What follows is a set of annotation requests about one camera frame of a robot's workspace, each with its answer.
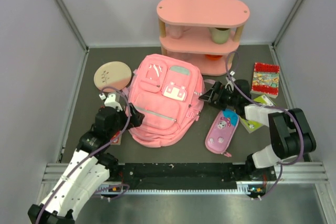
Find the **pink student backpack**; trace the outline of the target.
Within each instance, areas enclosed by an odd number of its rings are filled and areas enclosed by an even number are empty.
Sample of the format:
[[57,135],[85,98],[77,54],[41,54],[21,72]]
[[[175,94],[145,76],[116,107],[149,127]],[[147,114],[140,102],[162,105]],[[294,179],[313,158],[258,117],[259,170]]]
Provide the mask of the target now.
[[198,67],[159,54],[144,58],[129,87],[129,103],[144,114],[129,130],[139,144],[159,148],[177,143],[199,119],[205,82]]

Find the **green book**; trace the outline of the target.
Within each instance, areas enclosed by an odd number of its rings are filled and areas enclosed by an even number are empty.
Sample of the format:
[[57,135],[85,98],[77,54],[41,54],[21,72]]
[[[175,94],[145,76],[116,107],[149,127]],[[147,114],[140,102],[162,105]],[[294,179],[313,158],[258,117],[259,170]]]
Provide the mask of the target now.
[[[255,98],[254,101],[267,106],[275,105],[265,94]],[[247,113],[247,119],[248,120],[245,120],[242,117],[239,117],[240,123],[249,133],[256,131],[262,126],[269,126],[268,112],[266,111],[266,109],[261,110],[260,107],[249,108]]]

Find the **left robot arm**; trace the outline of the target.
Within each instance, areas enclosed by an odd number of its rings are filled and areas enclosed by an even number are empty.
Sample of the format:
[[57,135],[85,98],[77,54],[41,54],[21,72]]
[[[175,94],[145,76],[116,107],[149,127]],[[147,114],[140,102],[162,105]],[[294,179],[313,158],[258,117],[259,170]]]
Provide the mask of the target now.
[[133,104],[126,110],[117,104],[101,107],[54,188],[41,203],[29,208],[31,223],[75,223],[98,187],[119,174],[118,160],[106,149],[124,131],[141,126],[144,118]]

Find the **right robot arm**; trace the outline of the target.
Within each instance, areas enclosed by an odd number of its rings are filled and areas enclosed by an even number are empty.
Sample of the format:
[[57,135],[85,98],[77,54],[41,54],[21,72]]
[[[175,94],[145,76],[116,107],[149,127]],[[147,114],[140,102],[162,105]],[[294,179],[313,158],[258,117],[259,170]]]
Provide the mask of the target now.
[[211,79],[212,87],[200,96],[200,100],[220,109],[230,111],[245,120],[256,121],[269,128],[270,144],[247,156],[245,174],[252,180],[264,174],[264,168],[282,164],[284,159],[294,157],[290,165],[304,154],[316,150],[317,144],[310,125],[301,109],[284,109],[258,103],[251,98],[247,80],[229,80],[227,84]]

